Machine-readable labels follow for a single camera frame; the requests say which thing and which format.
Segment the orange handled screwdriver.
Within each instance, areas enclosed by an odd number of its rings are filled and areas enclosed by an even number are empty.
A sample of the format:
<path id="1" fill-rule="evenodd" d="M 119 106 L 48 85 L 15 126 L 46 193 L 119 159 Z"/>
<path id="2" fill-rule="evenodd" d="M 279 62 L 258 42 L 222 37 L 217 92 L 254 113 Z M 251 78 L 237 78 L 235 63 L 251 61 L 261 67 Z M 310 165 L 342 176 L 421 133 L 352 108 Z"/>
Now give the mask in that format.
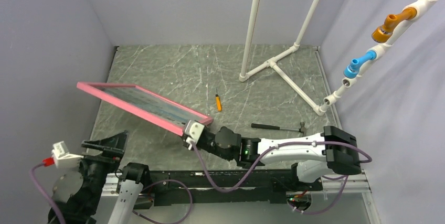
<path id="1" fill-rule="evenodd" d="M 217 110 L 218 110 L 218 112 L 221 112 L 222 111 L 222 104 L 221 104 L 221 100 L 220 100 L 220 96 L 218 94 L 217 88 L 215 89 L 215 92 L 216 92 L 215 99 L 216 99 Z"/>

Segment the pink picture frame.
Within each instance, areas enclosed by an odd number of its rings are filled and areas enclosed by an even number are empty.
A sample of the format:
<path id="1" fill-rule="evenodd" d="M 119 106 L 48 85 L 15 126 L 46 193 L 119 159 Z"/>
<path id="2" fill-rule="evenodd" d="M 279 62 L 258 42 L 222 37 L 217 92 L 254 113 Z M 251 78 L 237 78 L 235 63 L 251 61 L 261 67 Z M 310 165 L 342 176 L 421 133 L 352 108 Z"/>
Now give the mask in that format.
<path id="1" fill-rule="evenodd" d="M 78 82 L 77 88 L 178 136 L 188 121 L 209 125 L 213 118 L 135 84 Z"/>

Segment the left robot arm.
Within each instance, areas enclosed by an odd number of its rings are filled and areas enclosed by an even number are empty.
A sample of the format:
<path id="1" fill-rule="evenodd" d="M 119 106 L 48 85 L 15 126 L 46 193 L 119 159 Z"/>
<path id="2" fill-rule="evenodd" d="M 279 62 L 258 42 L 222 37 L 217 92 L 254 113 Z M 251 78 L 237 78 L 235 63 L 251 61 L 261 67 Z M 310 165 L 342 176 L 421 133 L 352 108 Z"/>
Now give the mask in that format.
<path id="1" fill-rule="evenodd" d="M 98 155 L 82 155 L 75 167 L 58 179 L 53 189 L 55 205 L 48 213 L 48 223 L 97 223 L 93 218 L 110 173 L 115 173 L 124 156 L 128 131 L 96 141 L 83 141 L 82 147 L 98 150 Z M 122 170 L 117 188 L 118 199 L 109 223 L 128 223 L 139 194 L 151 185 L 149 167 L 140 163 L 128 163 Z"/>

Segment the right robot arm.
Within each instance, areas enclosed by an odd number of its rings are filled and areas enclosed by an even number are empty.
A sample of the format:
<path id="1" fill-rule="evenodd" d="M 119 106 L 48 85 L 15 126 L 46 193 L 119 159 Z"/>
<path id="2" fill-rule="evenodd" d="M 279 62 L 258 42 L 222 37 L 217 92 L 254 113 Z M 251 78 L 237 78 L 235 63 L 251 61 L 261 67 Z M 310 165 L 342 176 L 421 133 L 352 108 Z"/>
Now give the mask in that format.
<path id="1" fill-rule="evenodd" d="M 235 161 L 238 167 L 252 171 L 284 161 L 296 162 L 296 171 L 289 176 L 292 188 L 301 190 L 317 178 L 335 173 L 348 176 L 362 171 L 371 157 L 357 147 L 355 136 L 335 127 L 325 126 L 321 133 L 286 139 L 242 137 L 227 127 L 217 133 L 204 125 L 190 121 L 182 134 L 184 145 L 192 150 L 203 150 L 227 161 Z"/>

